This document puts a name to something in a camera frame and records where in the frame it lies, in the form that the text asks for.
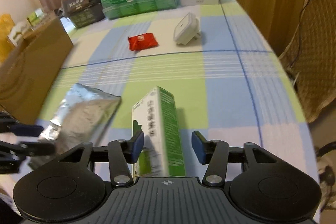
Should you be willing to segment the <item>green tissue box stack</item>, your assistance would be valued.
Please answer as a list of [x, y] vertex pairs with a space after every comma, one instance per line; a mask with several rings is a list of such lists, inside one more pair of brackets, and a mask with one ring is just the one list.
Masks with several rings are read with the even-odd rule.
[[50, 15], [50, 12], [38, 8], [27, 16], [27, 22], [31, 27], [36, 27], [40, 22]]

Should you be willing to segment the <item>brown quilted chair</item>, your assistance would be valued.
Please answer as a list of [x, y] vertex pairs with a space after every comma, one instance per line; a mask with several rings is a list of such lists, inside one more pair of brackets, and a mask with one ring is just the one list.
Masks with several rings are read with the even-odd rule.
[[335, 0], [310, 0], [280, 62], [297, 79], [306, 121], [315, 121], [335, 100]]

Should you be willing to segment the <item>checkered tablecloth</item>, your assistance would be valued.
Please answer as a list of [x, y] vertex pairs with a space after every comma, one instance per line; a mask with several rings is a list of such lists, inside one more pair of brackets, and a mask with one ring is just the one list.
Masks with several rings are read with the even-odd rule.
[[[176, 25], [189, 12], [201, 38], [179, 46]], [[315, 152], [301, 105], [280, 61], [235, 0], [186, 6], [80, 29], [63, 20], [73, 49], [54, 82], [37, 123], [48, 125], [66, 92], [81, 83], [121, 97], [101, 145], [131, 136], [132, 107], [154, 87], [173, 94], [187, 176], [202, 177], [191, 133], [234, 147], [254, 142], [318, 178]], [[129, 49], [128, 37], [154, 34], [158, 46]]]

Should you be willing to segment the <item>green shrink-wrapped box pack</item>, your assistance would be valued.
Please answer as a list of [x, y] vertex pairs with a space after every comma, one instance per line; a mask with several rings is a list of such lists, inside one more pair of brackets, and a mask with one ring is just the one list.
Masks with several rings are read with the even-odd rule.
[[178, 0], [101, 0], [102, 12], [112, 20], [146, 12], [175, 9]]

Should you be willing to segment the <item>green white spray box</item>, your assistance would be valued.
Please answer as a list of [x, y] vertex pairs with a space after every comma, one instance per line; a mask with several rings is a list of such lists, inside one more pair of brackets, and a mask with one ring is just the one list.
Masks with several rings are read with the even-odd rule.
[[142, 130], [144, 144], [133, 167], [136, 177], [186, 174], [173, 94], [157, 86], [132, 108], [132, 133]]

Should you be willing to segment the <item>silver foil pouch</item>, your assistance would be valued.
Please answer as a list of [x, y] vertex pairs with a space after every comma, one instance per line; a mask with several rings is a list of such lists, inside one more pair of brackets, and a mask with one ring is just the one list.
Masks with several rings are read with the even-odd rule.
[[98, 144], [120, 103], [120, 96], [75, 83], [39, 135], [40, 142], [55, 145], [55, 153], [32, 157], [30, 168], [35, 170], [81, 143]]

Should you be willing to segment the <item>brown cardboard box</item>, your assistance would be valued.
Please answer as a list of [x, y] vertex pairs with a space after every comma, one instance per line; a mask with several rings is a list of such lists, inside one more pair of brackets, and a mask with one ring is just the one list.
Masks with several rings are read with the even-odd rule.
[[73, 46], [59, 18], [25, 35], [1, 65], [1, 109], [34, 124]]

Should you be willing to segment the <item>black Honglu food container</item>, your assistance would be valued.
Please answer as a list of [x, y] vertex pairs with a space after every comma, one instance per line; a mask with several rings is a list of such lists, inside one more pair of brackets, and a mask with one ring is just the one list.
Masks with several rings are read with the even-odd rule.
[[61, 0], [63, 16], [76, 28], [82, 28], [105, 18], [100, 0]]

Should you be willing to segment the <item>white square night light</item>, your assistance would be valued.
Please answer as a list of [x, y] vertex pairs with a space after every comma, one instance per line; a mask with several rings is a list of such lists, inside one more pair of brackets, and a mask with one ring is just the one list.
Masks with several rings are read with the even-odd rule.
[[185, 46], [189, 42], [199, 40], [201, 38], [201, 28], [199, 19], [189, 12], [183, 19], [176, 25], [174, 29], [173, 39], [179, 46]]

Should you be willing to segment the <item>red snack packet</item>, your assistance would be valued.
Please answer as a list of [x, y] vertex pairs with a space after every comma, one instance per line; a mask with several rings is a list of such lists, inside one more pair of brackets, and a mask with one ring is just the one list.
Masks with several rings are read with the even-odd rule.
[[158, 42], [152, 33], [140, 34], [137, 36], [128, 37], [129, 49], [131, 51], [147, 50], [149, 48], [157, 47]]

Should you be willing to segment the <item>yellow plastic bag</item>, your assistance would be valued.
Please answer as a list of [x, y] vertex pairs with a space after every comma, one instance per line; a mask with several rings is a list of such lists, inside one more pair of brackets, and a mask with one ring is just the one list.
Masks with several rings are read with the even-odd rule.
[[0, 17], [0, 62], [3, 63], [15, 48], [9, 39], [9, 34], [15, 23], [10, 14], [2, 14]]

